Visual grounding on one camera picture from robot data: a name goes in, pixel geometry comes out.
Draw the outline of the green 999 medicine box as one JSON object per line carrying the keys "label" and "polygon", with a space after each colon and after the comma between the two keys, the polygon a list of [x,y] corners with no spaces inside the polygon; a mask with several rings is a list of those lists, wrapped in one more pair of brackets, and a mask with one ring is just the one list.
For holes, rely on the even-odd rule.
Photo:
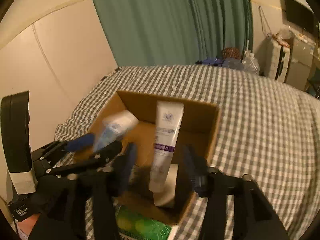
{"label": "green 999 medicine box", "polygon": [[145,217],[125,206],[117,208],[116,221],[121,239],[168,240],[174,239],[178,231],[178,226]]}

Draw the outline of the light blue tissue pack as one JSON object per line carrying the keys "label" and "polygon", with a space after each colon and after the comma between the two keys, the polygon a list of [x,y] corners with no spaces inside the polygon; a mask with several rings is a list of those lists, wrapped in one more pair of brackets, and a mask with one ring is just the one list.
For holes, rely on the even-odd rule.
{"label": "light blue tissue pack", "polygon": [[127,132],[135,128],[138,122],[138,119],[128,110],[103,118],[102,128],[95,137],[93,152],[97,152],[112,142],[119,140]]}

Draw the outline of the white purple cream tube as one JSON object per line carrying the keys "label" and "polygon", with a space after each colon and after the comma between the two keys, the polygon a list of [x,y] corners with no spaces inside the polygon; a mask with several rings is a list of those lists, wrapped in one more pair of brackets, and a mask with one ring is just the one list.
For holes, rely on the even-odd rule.
{"label": "white purple cream tube", "polygon": [[158,101],[153,161],[150,170],[149,190],[163,191],[183,118],[184,104]]}

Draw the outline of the grey white checkered bedspread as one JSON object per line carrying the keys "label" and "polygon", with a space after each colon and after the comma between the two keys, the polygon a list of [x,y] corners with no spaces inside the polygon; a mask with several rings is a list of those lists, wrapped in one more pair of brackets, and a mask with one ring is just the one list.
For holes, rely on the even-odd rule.
{"label": "grey white checkered bedspread", "polygon": [[319,212],[319,101],[289,85],[222,67],[120,67],[101,80],[64,123],[56,140],[87,132],[118,90],[215,103],[221,109],[211,164],[251,174],[291,239]]}

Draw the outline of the brown cardboard box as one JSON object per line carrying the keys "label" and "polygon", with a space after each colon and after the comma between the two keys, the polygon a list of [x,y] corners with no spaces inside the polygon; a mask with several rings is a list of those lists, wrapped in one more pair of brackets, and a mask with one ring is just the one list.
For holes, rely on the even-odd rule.
{"label": "brown cardboard box", "polygon": [[118,198],[121,205],[168,225],[179,225],[195,199],[183,150],[190,146],[202,159],[212,158],[220,109],[211,103],[117,91],[89,127],[96,137],[107,122],[129,112],[133,129],[123,146],[135,144],[133,179]]}

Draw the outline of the clear plastic water bottle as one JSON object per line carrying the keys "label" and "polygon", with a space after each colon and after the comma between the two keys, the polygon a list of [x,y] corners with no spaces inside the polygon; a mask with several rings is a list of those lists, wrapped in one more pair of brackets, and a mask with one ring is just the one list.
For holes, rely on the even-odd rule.
{"label": "clear plastic water bottle", "polygon": [[242,59],[244,70],[253,74],[259,74],[260,66],[255,54],[250,50],[245,51],[244,58]]}

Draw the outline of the white suitcase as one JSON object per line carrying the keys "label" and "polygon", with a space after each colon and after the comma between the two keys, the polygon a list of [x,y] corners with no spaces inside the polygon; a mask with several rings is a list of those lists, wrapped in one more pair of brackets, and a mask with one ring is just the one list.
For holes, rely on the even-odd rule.
{"label": "white suitcase", "polygon": [[269,39],[267,43],[264,75],[284,83],[290,60],[290,48]]}

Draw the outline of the brown patterned round object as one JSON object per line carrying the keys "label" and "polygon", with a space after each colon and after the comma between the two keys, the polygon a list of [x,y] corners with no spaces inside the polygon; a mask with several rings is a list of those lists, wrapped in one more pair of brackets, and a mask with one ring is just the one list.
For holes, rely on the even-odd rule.
{"label": "brown patterned round object", "polygon": [[241,60],[241,54],[238,48],[228,47],[221,50],[223,59],[233,58],[236,60]]}

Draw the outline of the silver mini fridge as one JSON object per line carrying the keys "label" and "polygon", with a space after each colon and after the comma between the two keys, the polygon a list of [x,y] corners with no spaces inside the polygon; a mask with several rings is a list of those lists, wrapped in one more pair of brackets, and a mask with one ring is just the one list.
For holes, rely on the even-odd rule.
{"label": "silver mini fridge", "polygon": [[305,90],[313,60],[313,47],[294,37],[289,40],[290,62],[285,83],[298,90]]}

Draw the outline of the green curtain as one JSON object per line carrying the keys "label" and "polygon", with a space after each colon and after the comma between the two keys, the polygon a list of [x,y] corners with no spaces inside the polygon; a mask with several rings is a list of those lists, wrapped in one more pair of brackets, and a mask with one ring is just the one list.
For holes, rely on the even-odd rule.
{"label": "green curtain", "polygon": [[93,0],[120,66],[193,64],[253,47],[250,0]]}

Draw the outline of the black wall television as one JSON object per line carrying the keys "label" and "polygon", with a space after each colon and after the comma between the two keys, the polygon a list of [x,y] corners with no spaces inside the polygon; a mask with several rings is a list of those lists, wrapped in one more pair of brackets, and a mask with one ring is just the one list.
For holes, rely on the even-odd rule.
{"label": "black wall television", "polygon": [[296,0],[285,0],[286,19],[289,22],[301,27],[304,31],[313,34],[314,31],[314,15],[304,5]]}

